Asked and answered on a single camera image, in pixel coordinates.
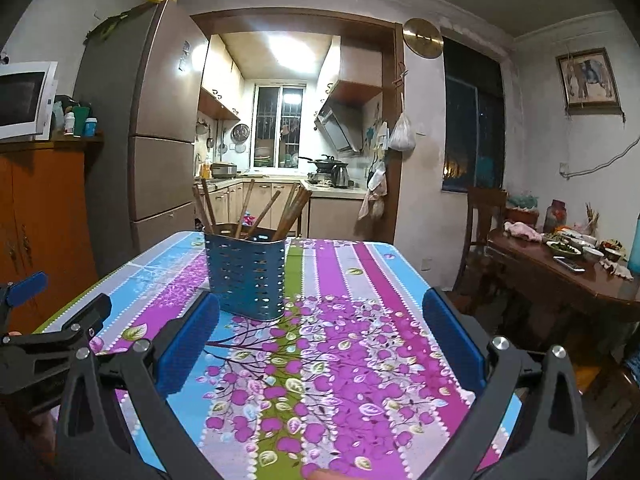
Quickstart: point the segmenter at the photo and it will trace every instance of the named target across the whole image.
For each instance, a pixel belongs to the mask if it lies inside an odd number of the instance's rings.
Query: window
[[[258,86],[256,89],[254,167],[297,168],[304,88]]]
[[[504,95],[500,64],[444,39],[447,138],[442,189],[502,187]]]

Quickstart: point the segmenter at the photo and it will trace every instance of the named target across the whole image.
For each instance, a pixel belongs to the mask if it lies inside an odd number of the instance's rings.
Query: electrical wire
[[[634,140],[634,142],[632,142],[630,145],[628,145],[626,147],[626,150],[624,152],[617,154],[609,162],[605,162],[604,164],[600,164],[599,166],[596,166],[595,168],[593,168],[591,170],[572,171],[572,172],[560,171],[559,173],[560,173],[560,175],[565,177],[565,179],[567,179],[567,180],[569,180],[572,176],[583,176],[583,175],[588,175],[588,174],[591,174],[591,173],[595,173],[596,171],[602,170],[603,168],[606,168],[607,166],[610,166],[611,164],[616,162],[619,158],[624,157],[629,152],[629,150],[631,150],[631,148],[634,147],[638,142],[640,142],[640,135],[638,135],[638,138],[636,140]]]

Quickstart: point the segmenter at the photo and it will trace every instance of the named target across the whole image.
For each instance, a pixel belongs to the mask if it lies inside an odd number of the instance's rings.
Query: mobile phone
[[[584,269],[580,265],[571,260],[567,260],[564,256],[554,256],[554,260],[573,272],[584,272]]]

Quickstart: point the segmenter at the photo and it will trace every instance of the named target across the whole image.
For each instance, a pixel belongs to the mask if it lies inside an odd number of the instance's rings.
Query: table
[[[532,303],[564,308],[543,346],[563,341],[576,312],[595,324],[640,321],[639,278],[611,276],[600,264],[585,263],[585,272],[572,272],[555,262],[542,244],[511,237],[500,229],[489,233],[486,254],[500,264],[498,277],[507,286]]]
[[[113,307],[92,349],[125,351],[207,287],[202,234],[178,233],[40,330],[60,329],[103,292]],[[225,478],[297,479],[318,466],[358,478],[417,478],[474,400],[422,319],[428,288],[393,246],[289,239],[285,316],[261,323],[222,312],[168,402]],[[127,394],[118,400],[143,459],[161,468]],[[498,459],[518,409],[514,400],[482,466]]]

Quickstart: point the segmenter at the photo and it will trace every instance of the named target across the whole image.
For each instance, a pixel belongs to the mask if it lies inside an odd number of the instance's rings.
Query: blue container
[[[219,224],[222,235],[204,233],[209,288],[220,309],[270,321],[284,314],[285,241],[270,242],[272,229],[257,228],[250,240],[229,238],[235,224]],[[244,232],[249,226],[243,226]]]
[[[626,268],[631,272],[640,273],[640,215],[638,215],[638,223],[636,224],[636,235],[634,236],[634,244],[631,247],[631,255]]]
[[[84,122],[84,130],[82,130],[83,137],[93,137],[95,135],[95,129],[98,125],[97,119],[89,117]]]

